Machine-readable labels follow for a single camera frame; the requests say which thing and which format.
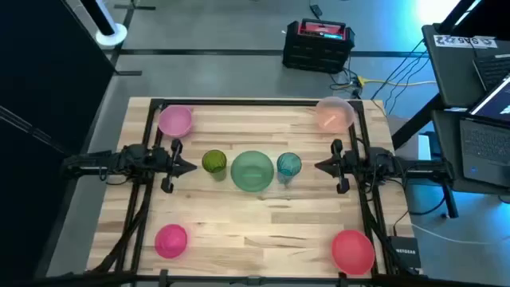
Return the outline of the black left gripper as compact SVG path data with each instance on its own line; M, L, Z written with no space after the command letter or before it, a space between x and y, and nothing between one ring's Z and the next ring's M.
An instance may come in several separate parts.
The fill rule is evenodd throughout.
M165 173L167 175L161 182L161 189L167 194L171 194L174 190L173 178L178 178L197 169L196 165L182 158L182 148L183 145L179 139L172 140L171 154L165 159Z

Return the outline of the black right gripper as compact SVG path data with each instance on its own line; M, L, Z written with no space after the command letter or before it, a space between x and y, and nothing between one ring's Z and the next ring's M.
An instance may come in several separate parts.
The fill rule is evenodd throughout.
M349 179L346 174L353 175L355 167L346 155L342 155L343 142L335 139L331 144L331 158L315 164L315 168L337 178L336 191L338 194L346 194L350 190Z

